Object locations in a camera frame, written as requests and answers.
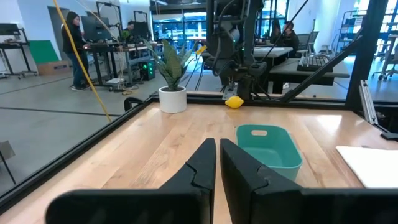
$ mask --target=green board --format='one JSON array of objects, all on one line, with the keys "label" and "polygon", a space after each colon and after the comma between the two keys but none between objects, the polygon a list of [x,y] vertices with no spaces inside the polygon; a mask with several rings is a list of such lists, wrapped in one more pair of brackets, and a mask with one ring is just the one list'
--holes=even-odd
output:
[{"label": "green board", "polygon": [[36,64],[58,62],[59,58],[49,40],[31,40],[30,53]]}]

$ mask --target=plastic bin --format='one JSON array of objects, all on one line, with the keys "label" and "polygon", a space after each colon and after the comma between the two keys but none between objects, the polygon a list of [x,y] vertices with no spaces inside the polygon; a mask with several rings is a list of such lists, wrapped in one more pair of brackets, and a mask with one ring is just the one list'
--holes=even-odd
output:
[{"label": "plastic bin", "polygon": [[268,125],[242,125],[236,130],[238,146],[280,175],[295,180],[303,159],[290,134]]}]

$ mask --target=jeans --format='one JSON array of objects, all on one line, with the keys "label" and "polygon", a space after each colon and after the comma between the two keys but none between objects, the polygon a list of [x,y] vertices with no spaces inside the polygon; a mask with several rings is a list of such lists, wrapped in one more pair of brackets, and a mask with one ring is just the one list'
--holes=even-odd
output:
[{"label": "jeans", "polygon": [[[83,70],[80,67],[79,61],[76,58],[76,55],[74,53],[67,53],[68,58],[72,61],[72,66],[73,66],[73,85],[77,88],[82,88],[86,85],[86,78],[83,73]],[[83,62],[83,65],[88,72],[88,60],[87,60],[87,55],[86,53],[80,53],[79,54],[81,61]]]}]

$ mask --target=white paper sheet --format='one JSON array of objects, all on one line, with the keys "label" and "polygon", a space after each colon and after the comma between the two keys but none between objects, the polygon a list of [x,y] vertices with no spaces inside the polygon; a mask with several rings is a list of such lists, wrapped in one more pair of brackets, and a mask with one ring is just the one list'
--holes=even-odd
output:
[{"label": "white paper sheet", "polygon": [[338,146],[337,151],[367,188],[398,188],[398,150]]}]

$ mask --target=white plant pot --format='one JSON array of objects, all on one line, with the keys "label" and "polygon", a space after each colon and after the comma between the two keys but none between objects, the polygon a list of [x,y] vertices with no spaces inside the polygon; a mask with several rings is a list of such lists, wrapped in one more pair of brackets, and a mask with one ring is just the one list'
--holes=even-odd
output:
[{"label": "white plant pot", "polygon": [[167,91],[167,86],[159,89],[160,109],[164,113],[179,113],[187,109],[187,89],[179,88],[180,91]]}]

